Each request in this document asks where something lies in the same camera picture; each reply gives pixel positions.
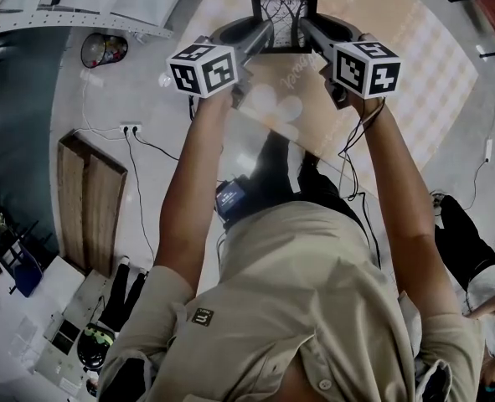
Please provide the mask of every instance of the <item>shoe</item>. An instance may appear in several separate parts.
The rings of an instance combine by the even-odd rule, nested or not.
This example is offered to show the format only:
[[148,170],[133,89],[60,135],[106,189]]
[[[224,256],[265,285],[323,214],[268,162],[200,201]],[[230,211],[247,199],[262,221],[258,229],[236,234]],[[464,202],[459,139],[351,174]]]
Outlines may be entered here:
[[433,208],[438,209],[441,206],[441,202],[446,196],[446,193],[444,193],[441,190],[435,190],[430,192],[431,196],[431,202],[433,203]]
[[302,162],[303,167],[312,165],[314,168],[317,168],[319,162],[319,157],[317,157],[316,155],[312,155],[309,151],[305,151],[305,157],[303,158]]

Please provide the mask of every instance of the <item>white floor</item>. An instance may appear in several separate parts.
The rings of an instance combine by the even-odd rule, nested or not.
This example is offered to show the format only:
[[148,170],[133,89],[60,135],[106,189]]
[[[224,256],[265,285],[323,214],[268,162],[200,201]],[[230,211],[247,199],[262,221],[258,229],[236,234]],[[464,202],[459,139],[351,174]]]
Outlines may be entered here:
[[[81,44],[91,31],[73,28],[59,72],[50,136],[52,198],[58,228],[59,208],[55,189],[57,141],[72,129],[87,128],[82,115],[83,104],[85,115],[95,129],[115,130],[122,122],[136,121],[142,124],[142,137],[147,142],[162,147],[176,157],[179,155],[190,123],[188,99],[185,95],[175,93],[172,87],[160,87],[158,77],[165,71],[165,59],[175,50],[197,1],[181,0],[179,3],[170,21],[176,33],[175,39],[150,38],[146,44],[139,44],[127,35],[129,51],[125,60],[93,70],[85,70],[80,62]],[[454,7],[446,0],[423,1],[446,26],[451,28],[455,25],[451,28],[452,33],[471,56],[481,75],[469,103],[424,171],[429,188],[444,188],[462,202],[468,203],[472,198],[474,171],[482,161],[495,99],[495,60],[479,60],[474,47],[480,42],[495,50],[495,38],[490,28],[486,28],[485,32],[477,28],[475,19],[469,17],[462,7]],[[90,80],[85,88],[87,75]],[[249,175],[267,132],[258,122],[232,115],[227,122],[219,178]],[[80,134],[127,168],[129,173],[116,235],[116,255],[128,255],[134,265],[150,268],[152,254],[142,233],[136,177],[126,140],[119,131],[103,133],[115,141],[107,141],[90,131],[81,131]],[[492,136],[495,142],[495,130]],[[156,252],[159,212],[176,162],[133,139],[131,148],[141,181],[143,222],[152,250]],[[301,159],[302,151],[299,147],[291,147],[290,179],[296,190],[296,172]],[[337,170],[321,163],[320,171],[338,184],[340,174]],[[471,216],[483,238],[495,247],[495,144],[493,161],[482,170],[477,189],[476,205],[471,210]],[[345,196],[350,192],[351,182],[345,178],[341,194]],[[384,270],[392,274],[379,203],[367,195],[367,204],[374,233],[380,243]],[[360,198],[352,203],[352,208],[361,219],[364,217]],[[216,242],[222,233],[222,225],[215,215],[206,246],[199,291],[207,290],[218,281]]]

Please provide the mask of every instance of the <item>desk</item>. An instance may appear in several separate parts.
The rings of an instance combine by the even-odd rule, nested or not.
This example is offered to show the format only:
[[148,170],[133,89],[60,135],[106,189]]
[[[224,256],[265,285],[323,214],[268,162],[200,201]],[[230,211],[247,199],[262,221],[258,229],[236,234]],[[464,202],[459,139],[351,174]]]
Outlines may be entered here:
[[[476,82],[471,61],[419,0],[318,0],[317,11],[372,33],[403,58],[400,93],[387,103],[422,169]],[[179,48],[250,15],[250,0],[203,0]],[[239,110],[340,169],[338,153],[357,123],[357,115],[350,108],[334,108],[317,73],[323,65],[315,54],[257,56],[247,67],[254,74],[254,87]],[[350,156],[361,185],[377,196],[366,142],[359,141]]]

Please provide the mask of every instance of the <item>khaki shirt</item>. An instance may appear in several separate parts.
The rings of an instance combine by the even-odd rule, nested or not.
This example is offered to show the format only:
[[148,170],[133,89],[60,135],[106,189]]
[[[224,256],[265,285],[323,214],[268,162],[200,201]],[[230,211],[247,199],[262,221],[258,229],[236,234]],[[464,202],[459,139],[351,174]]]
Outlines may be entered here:
[[415,358],[415,332],[347,216],[303,202],[250,216],[229,232],[220,274],[191,300],[181,276],[153,268],[107,355],[100,392],[126,358],[141,356],[150,379],[139,400],[263,400],[299,354],[326,400],[421,400],[437,368],[448,400],[476,398],[479,322],[428,318]]

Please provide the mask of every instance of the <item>wooden plank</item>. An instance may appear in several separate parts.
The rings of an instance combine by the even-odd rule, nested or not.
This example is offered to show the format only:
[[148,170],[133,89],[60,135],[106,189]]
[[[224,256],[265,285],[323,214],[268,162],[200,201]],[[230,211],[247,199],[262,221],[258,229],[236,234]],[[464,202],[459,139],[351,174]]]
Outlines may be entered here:
[[85,160],[61,140],[57,154],[59,214],[66,259],[85,270],[83,245],[83,180]]
[[99,157],[90,157],[84,187],[84,247],[90,266],[109,277],[126,169],[119,171]]

